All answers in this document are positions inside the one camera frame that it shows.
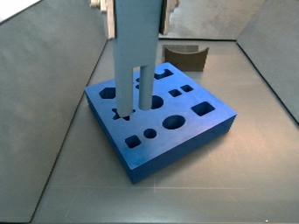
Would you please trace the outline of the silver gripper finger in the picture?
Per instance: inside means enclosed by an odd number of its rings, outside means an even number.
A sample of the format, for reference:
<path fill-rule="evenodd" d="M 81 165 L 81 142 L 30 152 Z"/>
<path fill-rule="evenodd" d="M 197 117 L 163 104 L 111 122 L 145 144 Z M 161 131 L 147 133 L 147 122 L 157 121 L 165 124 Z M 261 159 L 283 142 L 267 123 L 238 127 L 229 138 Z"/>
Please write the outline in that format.
<path fill-rule="evenodd" d="M 170 30 L 171 13 L 179 7 L 181 0 L 163 0 L 159 33 L 166 35 Z"/>
<path fill-rule="evenodd" d="M 115 0 L 90 0 L 90 7 L 98 8 L 105 15 L 107 38 L 114 39 L 117 37 Z"/>

